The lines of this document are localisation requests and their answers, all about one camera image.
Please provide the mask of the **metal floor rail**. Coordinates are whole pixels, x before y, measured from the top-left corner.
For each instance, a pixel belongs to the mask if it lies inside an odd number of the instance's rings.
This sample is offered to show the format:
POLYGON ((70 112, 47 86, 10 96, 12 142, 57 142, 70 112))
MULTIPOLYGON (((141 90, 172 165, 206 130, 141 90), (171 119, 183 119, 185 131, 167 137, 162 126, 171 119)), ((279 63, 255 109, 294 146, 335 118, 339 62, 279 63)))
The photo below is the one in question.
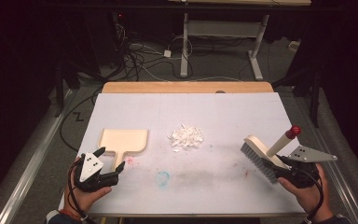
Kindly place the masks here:
POLYGON ((341 206, 351 222, 358 224, 358 159, 341 134, 334 136, 318 130, 315 138, 323 152, 338 156, 337 161, 324 166, 333 182, 334 207, 341 206))
POLYGON ((63 108, 58 98, 40 120, 24 148, 11 165, 0 185, 0 224, 11 224, 17 215, 37 173, 48 153, 48 147, 59 129, 64 114, 75 100, 77 91, 68 90, 63 95, 63 108))

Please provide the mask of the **pile of white paper scraps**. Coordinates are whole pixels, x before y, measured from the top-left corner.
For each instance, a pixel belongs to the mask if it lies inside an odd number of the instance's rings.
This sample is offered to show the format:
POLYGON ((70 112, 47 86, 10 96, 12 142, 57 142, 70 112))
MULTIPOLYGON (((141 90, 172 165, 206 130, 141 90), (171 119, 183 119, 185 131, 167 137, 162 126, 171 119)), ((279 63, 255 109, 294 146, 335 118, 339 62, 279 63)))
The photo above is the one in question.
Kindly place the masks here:
POLYGON ((183 124, 180 128, 173 130, 169 135, 172 151, 189 150, 198 148, 204 141, 201 128, 183 124))

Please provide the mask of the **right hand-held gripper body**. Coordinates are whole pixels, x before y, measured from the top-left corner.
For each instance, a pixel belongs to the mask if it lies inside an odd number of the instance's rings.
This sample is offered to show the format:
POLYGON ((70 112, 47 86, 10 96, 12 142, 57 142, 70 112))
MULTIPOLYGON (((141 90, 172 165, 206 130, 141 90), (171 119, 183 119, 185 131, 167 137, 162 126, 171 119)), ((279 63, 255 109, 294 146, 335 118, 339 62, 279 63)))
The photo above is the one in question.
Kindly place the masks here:
POLYGON ((317 163, 337 160, 336 155, 305 146, 298 146, 286 157, 296 163, 293 166, 287 165, 289 176, 285 178, 299 189, 310 188, 320 179, 317 163))

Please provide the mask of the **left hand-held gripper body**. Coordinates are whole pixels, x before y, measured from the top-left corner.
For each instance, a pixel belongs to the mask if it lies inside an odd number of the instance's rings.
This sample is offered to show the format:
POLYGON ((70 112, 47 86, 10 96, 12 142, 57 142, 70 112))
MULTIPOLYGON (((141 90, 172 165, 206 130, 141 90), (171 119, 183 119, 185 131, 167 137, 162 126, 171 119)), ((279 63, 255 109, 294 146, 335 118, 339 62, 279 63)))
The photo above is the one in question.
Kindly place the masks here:
POLYGON ((75 170, 75 185, 85 192, 95 192, 104 187, 112 187, 118 183, 119 172, 101 174, 103 162, 101 153, 85 153, 81 155, 75 170))

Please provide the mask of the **white brush with red cap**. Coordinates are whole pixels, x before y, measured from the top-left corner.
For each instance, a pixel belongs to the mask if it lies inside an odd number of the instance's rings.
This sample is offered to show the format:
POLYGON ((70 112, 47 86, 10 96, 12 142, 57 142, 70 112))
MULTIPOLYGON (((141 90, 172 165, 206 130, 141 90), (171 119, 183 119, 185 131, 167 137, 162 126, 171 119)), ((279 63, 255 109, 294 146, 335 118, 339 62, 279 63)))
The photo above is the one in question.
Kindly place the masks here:
POLYGON ((278 158, 277 153, 286 147, 293 139, 301 133, 301 129, 294 125, 286 131, 272 147, 267 147, 260 139, 254 135, 248 135, 244 139, 241 152, 257 167, 257 169, 272 184, 277 182, 275 172, 269 166, 275 165, 288 171, 289 168, 278 158))

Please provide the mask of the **white desk frame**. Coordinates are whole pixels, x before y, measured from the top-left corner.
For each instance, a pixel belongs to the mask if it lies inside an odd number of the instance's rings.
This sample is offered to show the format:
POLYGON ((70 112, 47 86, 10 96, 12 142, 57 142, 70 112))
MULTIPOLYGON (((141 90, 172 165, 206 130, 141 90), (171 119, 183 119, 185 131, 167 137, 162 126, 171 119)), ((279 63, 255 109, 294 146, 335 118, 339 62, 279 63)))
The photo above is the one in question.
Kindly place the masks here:
MULTIPOLYGON (((170 0, 180 3, 183 7, 211 7, 212 5, 226 5, 228 7, 308 7, 310 0, 170 0)), ((183 39, 181 53, 180 77, 189 77, 189 56, 193 45, 191 36, 207 37, 251 37, 255 39, 254 47, 247 51, 247 56, 256 80, 262 80, 257 53, 269 22, 269 14, 265 13, 259 21, 227 21, 223 19, 194 19, 188 12, 184 13, 183 39)))

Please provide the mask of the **person's right hand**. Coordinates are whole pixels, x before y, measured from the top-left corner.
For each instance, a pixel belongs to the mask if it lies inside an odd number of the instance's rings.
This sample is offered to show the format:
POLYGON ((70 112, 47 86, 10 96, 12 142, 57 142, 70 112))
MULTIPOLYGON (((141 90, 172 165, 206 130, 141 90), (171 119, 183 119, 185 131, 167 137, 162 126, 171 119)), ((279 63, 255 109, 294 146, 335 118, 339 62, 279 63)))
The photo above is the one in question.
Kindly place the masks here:
MULTIPOLYGON (((316 167, 319 171, 319 184, 323 188, 324 200, 315 216, 312 219, 313 223, 322 223, 327 219, 334 216, 331 208, 330 208, 330 192, 328 187, 328 181, 325 177, 324 169, 321 164, 316 164, 316 167)), ((289 180, 279 177, 278 182, 289 192, 296 196, 296 200, 299 205, 304 209, 307 214, 311 214, 311 212, 317 207, 320 201, 320 192, 317 186, 312 186, 311 188, 298 189, 294 186, 289 180)))

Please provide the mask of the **person's left hand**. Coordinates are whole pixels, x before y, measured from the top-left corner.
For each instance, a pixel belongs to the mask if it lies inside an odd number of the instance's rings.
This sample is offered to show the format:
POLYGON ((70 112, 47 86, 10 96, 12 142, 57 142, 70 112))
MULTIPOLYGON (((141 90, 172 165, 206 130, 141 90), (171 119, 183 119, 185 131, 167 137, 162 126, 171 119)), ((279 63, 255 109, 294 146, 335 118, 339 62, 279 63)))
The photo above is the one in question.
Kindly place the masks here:
POLYGON ((93 204, 112 191, 111 187, 104 187, 94 192, 84 192, 75 187, 74 173, 78 158, 71 164, 68 173, 71 180, 66 180, 63 208, 72 212, 88 213, 93 204))

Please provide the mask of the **cream dustpan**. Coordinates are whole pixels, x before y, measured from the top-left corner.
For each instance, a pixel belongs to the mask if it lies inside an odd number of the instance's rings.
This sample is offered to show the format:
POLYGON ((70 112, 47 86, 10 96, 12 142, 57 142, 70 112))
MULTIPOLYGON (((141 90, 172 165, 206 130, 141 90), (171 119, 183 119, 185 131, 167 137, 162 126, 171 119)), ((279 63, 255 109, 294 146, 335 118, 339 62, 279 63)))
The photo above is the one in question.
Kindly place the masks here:
POLYGON ((104 147, 107 153, 114 154, 111 170, 114 171, 124 161, 127 154, 137 154, 145 150, 148 130, 103 129, 98 147, 104 147))

